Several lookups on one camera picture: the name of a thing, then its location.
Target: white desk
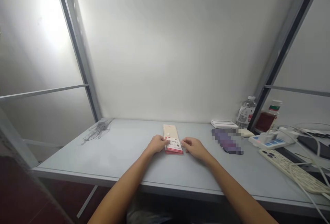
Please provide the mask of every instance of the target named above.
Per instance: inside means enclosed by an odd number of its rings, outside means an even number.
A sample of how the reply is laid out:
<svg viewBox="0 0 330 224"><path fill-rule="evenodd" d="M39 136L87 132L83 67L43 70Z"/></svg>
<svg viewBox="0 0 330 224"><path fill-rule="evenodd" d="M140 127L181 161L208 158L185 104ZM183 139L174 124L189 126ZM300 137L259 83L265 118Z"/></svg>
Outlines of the white desk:
<svg viewBox="0 0 330 224"><path fill-rule="evenodd" d="M100 139L82 144L88 130L33 169L44 178L112 186L135 162L155 134L163 134L163 124L175 125L182 139L201 140L220 164L266 209L318 216L302 190L281 171L265 160L247 140L244 155L226 153L212 137L212 125L182 122L158 122L114 119L110 131ZM290 150L304 154L298 145ZM321 159L330 167L330 162ZM219 202L223 192L210 171L190 154L154 156L143 178L144 191ZM312 198L325 214L330 202L324 197Z"/></svg>

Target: bottle label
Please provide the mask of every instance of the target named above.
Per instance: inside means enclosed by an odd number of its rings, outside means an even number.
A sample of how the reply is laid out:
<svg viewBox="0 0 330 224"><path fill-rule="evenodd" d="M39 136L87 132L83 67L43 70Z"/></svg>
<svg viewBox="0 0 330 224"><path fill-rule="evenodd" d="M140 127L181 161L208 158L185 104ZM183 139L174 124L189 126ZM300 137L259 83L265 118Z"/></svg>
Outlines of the bottle label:
<svg viewBox="0 0 330 224"><path fill-rule="evenodd" d="M275 123L276 123L276 120L277 120L277 116L274 118L273 122L272 122L272 125L270 126L269 129L273 129L274 126L275 126Z"/></svg>
<svg viewBox="0 0 330 224"><path fill-rule="evenodd" d="M271 106L269 106L269 109L270 109L270 110L278 111L278 110L279 110L279 106L271 105Z"/></svg>
<svg viewBox="0 0 330 224"><path fill-rule="evenodd" d="M241 106L240 112L237 116L237 121L248 124L251 121L255 108L247 108Z"/></svg>

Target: purple object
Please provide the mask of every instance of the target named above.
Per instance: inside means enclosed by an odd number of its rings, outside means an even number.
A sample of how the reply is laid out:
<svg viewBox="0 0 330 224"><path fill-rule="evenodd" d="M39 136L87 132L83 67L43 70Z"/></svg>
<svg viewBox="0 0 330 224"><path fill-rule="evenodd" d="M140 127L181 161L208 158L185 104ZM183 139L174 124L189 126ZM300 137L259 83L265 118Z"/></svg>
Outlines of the purple object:
<svg viewBox="0 0 330 224"><path fill-rule="evenodd" d="M241 147L231 139L232 136L241 137L241 139L243 139L238 129L212 129L212 136L227 153L239 155L244 153Z"/></svg>

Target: person's left hand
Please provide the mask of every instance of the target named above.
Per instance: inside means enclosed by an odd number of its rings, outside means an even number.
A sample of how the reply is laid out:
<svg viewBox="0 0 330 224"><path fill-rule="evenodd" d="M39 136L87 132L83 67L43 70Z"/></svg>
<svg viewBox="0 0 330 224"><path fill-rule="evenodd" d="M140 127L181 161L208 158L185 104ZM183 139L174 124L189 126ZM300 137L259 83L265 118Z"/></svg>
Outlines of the person's left hand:
<svg viewBox="0 0 330 224"><path fill-rule="evenodd" d="M163 136L155 135L147 146L146 151L150 152L151 154L160 152L167 144L169 144L169 142L170 141L165 140Z"/></svg>

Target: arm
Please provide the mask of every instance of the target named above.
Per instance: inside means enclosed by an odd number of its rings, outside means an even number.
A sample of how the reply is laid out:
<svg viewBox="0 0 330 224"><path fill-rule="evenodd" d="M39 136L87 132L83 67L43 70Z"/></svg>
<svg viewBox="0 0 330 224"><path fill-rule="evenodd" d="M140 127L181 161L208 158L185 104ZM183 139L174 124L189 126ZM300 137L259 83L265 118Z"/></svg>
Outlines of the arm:
<svg viewBox="0 0 330 224"><path fill-rule="evenodd" d="M245 224L277 223L276 220L219 164L202 143L191 137L182 146L194 157L201 159L211 170L230 204Z"/></svg>
<svg viewBox="0 0 330 224"><path fill-rule="evenodd" d="M152 138L148 147L134 164L121 176L117 183L103 198L88 224L118 223L123 218L136 192L147 166L156 152L162 151L169 141L160 135Z"/></svg>

